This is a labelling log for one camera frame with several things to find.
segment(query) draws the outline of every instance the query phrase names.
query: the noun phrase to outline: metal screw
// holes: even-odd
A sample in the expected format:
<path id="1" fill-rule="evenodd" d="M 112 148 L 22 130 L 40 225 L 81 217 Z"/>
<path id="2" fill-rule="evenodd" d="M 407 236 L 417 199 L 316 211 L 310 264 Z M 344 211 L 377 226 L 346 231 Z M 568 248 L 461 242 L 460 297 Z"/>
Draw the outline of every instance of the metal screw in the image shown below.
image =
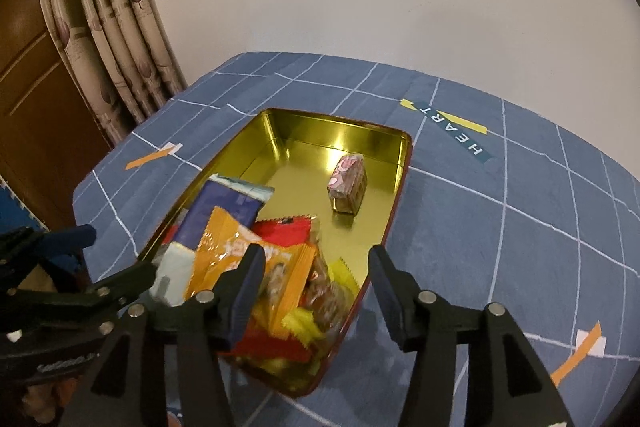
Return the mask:
<path id="1" fill-rule="evenodd" d="M 127 311 L 130 317 L 140 317 L 144 312 L 145 307 L 140 303 L 132 304 Z"/>
<path id="2" fill-rule="evenodd" d="M 98 331 L 100 331 L 100 333 L 103 335 L 108 335 L 109 333 L 111 333 L 111 331 L 113 331 L 114 327 L 115 325 L 111 321 L 107 321 L 107 322 L 103 322 L 98 327 Z"/>
<path id="3" fill-rule="evenodd" d="M 500 302 L 492 302 L 491 304 L 489 304 L 489 311 L 492 313 L 492 315 L 500 317 L 501 315 L 504 315 L 506 309 L 502 304 L 500 304 Z"/>
<path id="4" fill-rule="evenodd" d="M 418 300 L 420 302 L 424 302 L 425 304 L 433 304 L 437 298 L 438 296 L 429 290 L 423 290 L 418 293 Z"/>
<path id="5" fill-rule="evenodd" d="M 201 292 L 196 293 L 196 301 L 206 304 L 213 300 L 213 292 L 211 290 L 202 290 Z"/>

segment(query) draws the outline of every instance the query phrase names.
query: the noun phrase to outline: door panel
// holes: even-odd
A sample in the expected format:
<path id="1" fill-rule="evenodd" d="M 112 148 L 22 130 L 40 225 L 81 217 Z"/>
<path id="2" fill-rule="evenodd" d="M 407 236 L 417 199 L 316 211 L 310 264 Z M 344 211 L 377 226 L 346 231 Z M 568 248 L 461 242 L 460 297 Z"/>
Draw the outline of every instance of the door panel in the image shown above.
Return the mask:
<path id="1" fill-rule="evenodd" d="M 39 0 L 0 0 L 0 175 L 49 228 L 75 223 L 76 185 L 109 152 Z"/>

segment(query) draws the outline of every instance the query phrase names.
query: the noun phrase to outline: orange snack bag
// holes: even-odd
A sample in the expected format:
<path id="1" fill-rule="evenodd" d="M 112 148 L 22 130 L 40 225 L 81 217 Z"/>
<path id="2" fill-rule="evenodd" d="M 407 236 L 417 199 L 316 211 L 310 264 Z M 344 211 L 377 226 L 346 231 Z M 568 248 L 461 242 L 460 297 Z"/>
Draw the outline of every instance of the orange snack bag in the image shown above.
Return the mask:
<path id="1" fill-rule="evenodd" d="M 300 302 L 316 256 L 315 245 L 272 245 L 216 206 L 196 250 L 184 297 L 189 299 L 201 290 L 212 289 L 223 272 L 238 267 L 251 243 L 261 245 L 266 256 L 264 279 L 252 315 L 272 337 L 286 339 L 289 330 L 282 326 L 282 319 Z"/>

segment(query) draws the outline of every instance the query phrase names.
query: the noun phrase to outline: table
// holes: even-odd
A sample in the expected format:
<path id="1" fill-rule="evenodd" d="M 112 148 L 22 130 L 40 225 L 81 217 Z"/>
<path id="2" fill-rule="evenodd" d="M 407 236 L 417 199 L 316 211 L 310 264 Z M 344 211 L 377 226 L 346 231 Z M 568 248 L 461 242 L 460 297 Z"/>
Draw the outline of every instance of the table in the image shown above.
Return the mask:
<path id="1" fill-rule="evenodd" d="M 466 148 L 402 99 L 485 126 Z M 362 60 L 312 54 L 238 55 L 169 101 L 119 144 L 74 194 L 93 280 L 130 266 L 200 168 L 263 108 L 372 121 L 414 138 L 414 155 L 386 247 L 400 269 L 453 304 L 510 310 L 551 372 L 597 321 L 604 353 L 588 356 L 559 389 L 578 427 L 599 425 L 640 365 L 640 205 L 637 181 L 608 156 L 539 115 L 485 92 Z M 167 142 L 175 154 L 125 165 Z M 414 356 L 389 339 L 369 291 L 322 384 L 299 400 L 223 367 L 239 426 L 391 427 Z M 461 426 L 466 352 L 458 349 L 453 426 Z M 175 353 L 168 397 L 177 403 Z"/>

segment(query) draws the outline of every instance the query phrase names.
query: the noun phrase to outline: beige curtain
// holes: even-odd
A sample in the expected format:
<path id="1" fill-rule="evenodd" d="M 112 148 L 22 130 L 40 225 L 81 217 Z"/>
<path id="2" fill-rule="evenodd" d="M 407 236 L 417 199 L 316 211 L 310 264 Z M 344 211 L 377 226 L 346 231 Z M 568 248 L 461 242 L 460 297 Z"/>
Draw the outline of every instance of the beige curtain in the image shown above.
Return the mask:
<path id="1" fill-rule="evenodd" d="M 182 90 L 149 0 L 40 5 L 65 66 L 114 144 Z"/>

